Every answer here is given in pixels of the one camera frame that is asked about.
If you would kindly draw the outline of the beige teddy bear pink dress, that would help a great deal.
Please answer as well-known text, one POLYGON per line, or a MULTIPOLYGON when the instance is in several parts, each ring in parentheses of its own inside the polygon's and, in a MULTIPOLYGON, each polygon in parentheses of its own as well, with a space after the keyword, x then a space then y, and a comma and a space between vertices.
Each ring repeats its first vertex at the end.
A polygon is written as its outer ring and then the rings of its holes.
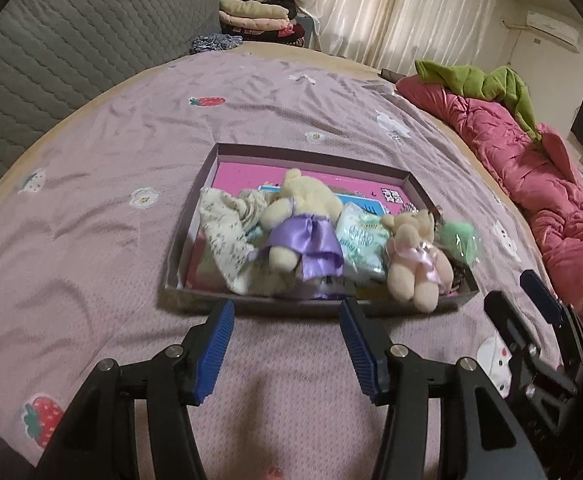
POLYGON ((454 272, 435 241, 435 218, 428 210, 384 214, 380 223, 390 232, 386 244, 386 283, 393 298, 429 314, 439 298, 451 292, 454 272))

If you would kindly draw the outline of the green sponge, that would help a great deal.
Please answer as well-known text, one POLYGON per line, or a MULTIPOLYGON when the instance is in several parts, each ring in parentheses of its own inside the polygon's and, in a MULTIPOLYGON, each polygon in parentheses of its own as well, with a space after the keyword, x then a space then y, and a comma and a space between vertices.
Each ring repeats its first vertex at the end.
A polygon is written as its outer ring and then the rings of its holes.
POLYGON ((481 240, 477 229, 468 222, 444 221, 435 229, 436 245, 464 266, 479 260, 481 240))

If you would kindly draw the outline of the green floral tissue pack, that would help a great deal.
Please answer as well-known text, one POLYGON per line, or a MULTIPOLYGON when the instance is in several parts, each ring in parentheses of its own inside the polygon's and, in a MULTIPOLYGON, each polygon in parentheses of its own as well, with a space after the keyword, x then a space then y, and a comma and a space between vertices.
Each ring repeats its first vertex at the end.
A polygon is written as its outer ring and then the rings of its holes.
POLYGON ((343 206, 336 229, 343 256, 343 275, 357 284, 386 279, 389 231, 376 214, 354 203, 343 206))

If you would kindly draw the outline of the white floral fabric scrunchie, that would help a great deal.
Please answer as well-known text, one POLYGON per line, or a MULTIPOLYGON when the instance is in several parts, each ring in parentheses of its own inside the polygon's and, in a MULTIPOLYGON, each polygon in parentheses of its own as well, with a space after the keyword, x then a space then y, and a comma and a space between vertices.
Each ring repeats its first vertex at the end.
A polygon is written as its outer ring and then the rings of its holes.
POLYGON ((293 288, 293 276, 270 270, 263 257, 252 254, 264 246, 260 226, 272 192, 246 188, 233 196, 219 188, 200 191, 200 228, 206 241, 200 278, 225 286, 240 296, 282 296, 293 288))

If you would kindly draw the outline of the cream teddy bear purple dress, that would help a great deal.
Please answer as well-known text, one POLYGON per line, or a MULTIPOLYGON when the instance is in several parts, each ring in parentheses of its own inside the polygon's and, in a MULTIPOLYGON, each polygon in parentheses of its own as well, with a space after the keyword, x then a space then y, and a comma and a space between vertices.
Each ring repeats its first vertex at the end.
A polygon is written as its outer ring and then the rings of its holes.
POLYGON ((305 212, 294 198, 274 200, 260 219, 266 242, 252 256, 265 258, 274 272, 293 272, 305 282, 340 278, 345 262, 335 229, 342 209, 337 203, 332 214, 305 212))

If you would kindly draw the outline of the leopard print scrunchie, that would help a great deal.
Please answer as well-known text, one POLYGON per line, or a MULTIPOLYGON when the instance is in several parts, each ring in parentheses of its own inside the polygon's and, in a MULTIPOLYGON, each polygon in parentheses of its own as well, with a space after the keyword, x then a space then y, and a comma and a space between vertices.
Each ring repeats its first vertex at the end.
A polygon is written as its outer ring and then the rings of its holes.
POLYGON ((458 292, 466 282, 466 278, 470 269, 468 266, 465 266, 464 263, 458 262, 451 256, 447 255, 447 257, 453 271, 453 280, 450 286, 450 292, 458 292))

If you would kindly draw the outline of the dark shallow cardboard box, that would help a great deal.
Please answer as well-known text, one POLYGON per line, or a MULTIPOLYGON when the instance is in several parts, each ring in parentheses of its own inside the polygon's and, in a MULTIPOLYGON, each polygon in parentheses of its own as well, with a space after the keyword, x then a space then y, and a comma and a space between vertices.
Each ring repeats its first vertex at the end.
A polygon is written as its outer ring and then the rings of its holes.
POLYGON ((165 260, 163 307, 332 318, 455 311, 477 295, 468 259, 408 171, 285 148, 218 144, 192 185, 165 260))

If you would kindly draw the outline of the pink quilted comforter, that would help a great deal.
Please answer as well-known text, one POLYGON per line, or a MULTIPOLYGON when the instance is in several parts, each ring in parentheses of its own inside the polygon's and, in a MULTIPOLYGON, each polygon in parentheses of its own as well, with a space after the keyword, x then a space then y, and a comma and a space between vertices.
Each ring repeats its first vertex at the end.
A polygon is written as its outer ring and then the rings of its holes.
POLYGON ((561 136, 542 124, 534 141, 501 104, 416 76, 397 91, 453 128, 482 162, 528 221, 558 297, 583 317, 583 179, 561 136))

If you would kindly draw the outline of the pink and blue book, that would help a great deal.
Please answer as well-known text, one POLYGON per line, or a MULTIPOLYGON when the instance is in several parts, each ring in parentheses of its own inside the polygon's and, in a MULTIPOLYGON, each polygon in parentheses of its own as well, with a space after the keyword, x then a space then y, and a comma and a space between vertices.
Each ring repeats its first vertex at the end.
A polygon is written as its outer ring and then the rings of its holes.
POLYGON ((346 204, 355 205, 369 214, 403 214, 417 207, 401 183, 381 183, 372 177, 347 177, 343 174, 282 168, 253 162, 220 162, 212 186, 237 196, 244 190, 272 194, 272 202, 290 197, 301 210, 329 211, 332 214, 346 204))

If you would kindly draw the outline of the purple patterned bed sheet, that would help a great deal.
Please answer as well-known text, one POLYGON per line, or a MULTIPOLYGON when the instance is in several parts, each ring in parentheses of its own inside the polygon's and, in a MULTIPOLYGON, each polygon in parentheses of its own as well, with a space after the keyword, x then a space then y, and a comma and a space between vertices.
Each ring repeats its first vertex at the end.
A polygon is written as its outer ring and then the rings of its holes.
MULTIPOLYGON (((28 462, 42 451, 26 404, 67 406, 98 361, 151 358, 192 326, 159 309, 158 292, 180 212, 219 143, 410 171, 445 217, 479 230, 482 292, 508 292, 558 362, 518 285, 542 266, 527 222, 448 133, 382 80, 200 54, 90 104, 0 185, 0 437, 28 462)), ((212 479, 259 479, 272 466, 289 479, 366 479, 383 425, 334 321, 238 318, 214 393, 192 411, 212 479)))

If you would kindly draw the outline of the green garment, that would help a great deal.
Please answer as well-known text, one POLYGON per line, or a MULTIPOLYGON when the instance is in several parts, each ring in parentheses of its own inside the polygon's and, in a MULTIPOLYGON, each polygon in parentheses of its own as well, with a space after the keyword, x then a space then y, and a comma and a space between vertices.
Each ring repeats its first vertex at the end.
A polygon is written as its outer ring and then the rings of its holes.
POLYGON ((510 67, 485 73, 474 65, 448 66, 417 60, 415 70, 423 84, 442 84, 456 96, 500 103, 530 139, 541 141, 528 86, 510 67))

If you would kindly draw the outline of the white air conditioner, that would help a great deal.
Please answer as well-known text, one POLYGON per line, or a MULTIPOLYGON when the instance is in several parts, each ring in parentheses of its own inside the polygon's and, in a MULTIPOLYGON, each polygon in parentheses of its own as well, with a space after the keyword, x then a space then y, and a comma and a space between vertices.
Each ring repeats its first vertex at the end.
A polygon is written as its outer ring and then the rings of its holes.
POLYGON ((527 12, 526 24, 535 32, 553 38, 564 48, 572 52, 580 51, 580 34, 572 26, 534 11, 527 12))

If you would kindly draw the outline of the dark patterned cloth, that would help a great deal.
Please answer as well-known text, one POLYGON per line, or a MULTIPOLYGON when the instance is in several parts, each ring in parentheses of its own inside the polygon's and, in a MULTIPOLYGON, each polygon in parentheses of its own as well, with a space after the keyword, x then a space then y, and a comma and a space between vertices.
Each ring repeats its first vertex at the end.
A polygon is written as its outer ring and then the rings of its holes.
POLYGON ((194 55, 204 52, 227 51, 238 48, 241 45, 242 38, 239 36, 226 34, 203 35, 197 36, 192 40, 189 53, 194 55))

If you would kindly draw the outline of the white striped curtain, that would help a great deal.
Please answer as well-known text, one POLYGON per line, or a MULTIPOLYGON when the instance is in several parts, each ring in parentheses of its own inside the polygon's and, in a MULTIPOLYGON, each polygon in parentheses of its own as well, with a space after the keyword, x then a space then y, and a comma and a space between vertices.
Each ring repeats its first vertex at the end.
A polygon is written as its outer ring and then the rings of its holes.
POLYGON ((311 47, 395 73, 418 60, 475 62, 497 0, 296 0, 314 23, 311 47))

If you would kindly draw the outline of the stack of folded clothes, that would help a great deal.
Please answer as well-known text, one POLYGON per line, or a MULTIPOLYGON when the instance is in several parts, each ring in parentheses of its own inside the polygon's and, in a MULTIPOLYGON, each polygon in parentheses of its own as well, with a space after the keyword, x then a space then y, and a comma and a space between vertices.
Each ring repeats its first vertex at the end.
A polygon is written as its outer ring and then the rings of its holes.
POLYGON ((244 41, 303 47, 307 31, 296 0, 220 0, 222 32, 244 41))

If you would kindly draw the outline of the grey quilted headboard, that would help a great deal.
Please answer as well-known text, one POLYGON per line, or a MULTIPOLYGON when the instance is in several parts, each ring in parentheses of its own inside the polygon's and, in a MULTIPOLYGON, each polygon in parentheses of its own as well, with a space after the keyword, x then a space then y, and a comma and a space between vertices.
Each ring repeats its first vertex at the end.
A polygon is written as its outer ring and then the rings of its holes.
POLYGON ((220 29, 220 0, 10 0, 0 11, 0 179, 58 122, 220 29))

